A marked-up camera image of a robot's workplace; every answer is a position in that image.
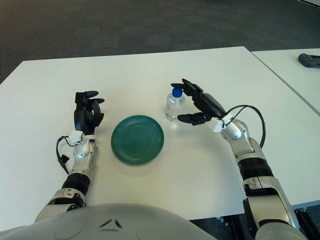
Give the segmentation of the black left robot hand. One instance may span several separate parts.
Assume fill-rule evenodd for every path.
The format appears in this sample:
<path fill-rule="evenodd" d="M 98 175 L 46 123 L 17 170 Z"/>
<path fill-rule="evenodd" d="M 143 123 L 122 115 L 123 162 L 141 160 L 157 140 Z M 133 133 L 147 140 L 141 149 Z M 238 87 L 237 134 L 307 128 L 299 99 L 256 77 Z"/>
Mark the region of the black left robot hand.
<path fill-rule="evenodd" d="M 104 118 L 100 104 L 105 100 L 96 98 L 98 94 L 99 92 L 95 90 L 75 93 L 74 126 L 77 131 L 83 132 L 84 135 L 94 135 L 95 129 Z"/>

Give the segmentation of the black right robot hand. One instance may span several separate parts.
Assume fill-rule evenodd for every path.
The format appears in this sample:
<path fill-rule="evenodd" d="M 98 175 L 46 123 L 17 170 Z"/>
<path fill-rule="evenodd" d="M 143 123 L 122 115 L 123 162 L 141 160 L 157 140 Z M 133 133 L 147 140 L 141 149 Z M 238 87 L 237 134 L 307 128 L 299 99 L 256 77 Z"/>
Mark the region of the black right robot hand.
<path fill-rule="evenodd" d="M 180 122 L 192 124 L 193 126 L 209 122 L 212 118 L 222 119 L 226 115 L 226 110 L 209 93 L 204 93 L 197 84 L 182 79 L 182 83 L 172 83 L 172 87 L 182 89 L 183 92 L 192 98 L 194 106 L 200 112 L 194 114 L 180 114 L 177 119 Z"/>

